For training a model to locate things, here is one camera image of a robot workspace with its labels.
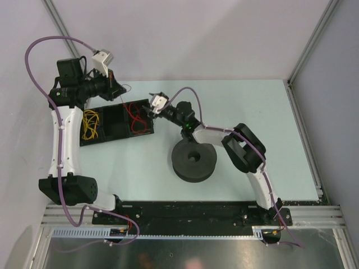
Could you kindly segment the dark grey perforated spool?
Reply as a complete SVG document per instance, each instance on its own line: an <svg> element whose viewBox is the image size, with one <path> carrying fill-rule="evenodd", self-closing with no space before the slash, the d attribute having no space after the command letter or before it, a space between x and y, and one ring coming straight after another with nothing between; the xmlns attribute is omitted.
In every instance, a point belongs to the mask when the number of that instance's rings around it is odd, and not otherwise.
<svg viewBox="0 0 359 269"><path fill-rule="evenodd" d="M217 164L217 152L208 143L181 140L171 154L175 174L185 182L200 183L211 177Z"/></svg>

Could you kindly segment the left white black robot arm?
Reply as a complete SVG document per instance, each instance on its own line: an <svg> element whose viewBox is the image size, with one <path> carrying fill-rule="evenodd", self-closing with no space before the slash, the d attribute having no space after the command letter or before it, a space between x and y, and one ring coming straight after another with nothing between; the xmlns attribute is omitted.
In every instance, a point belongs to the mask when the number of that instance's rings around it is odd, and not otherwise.
<svg viewBox="0 0 359 269"><path fill-rule="evenodd" d="M123 220L124 210L116 205L117 196L98 190L92 177L82 174L80 129L88 99L101 97L112 101L126 92L109 69L104 53L92 57L93 75L81 68L80 59L57 61L58 77L49 93L53 119L53 156L48 177L39 180L39 189L56 205L89 204L104 211L112 224Z"/></svg>

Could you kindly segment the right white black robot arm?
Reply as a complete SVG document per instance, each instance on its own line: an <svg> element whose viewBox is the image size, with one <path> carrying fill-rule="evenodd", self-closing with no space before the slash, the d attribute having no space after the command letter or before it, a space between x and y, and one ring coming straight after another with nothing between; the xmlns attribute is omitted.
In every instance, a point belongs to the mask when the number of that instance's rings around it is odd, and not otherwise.
<svg viewBox="0 0 359 269"><path fill-rule="evenodd" d="M196 118L192 105L181 101L172 105L174 98L165 93L151 93L149 106L145 108L148 116L164 118L181 128L185 141L194 144L210 144L223 147L232 164L245 173L255 192L259 219L265 225L271 225L279 218L282 200L274 191L266 170L266 148L256 135L243 123L232 128L206 125Z"/></svg>

